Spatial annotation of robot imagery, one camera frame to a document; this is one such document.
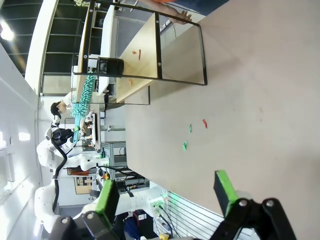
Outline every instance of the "wooden table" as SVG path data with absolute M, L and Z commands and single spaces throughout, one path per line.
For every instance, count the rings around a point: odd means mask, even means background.
M 320 239 L 319 9 L 230 0 L 204 18 L 208 85 L 155 81 L 150 106 L 125 106 L 128 167 L 217 213 L 225 169 L 256 201 L 278 198 L 298 239 Z
M 158 77 L 155 22 L 155 14 L 153 14 L 121 54 L 120 59 L 124 61 L 124 75 Z M 116 102 L 123 102 L 142 88 L 149 86 L 151 82 L 152 80 L 143 78 L 117 78 Z

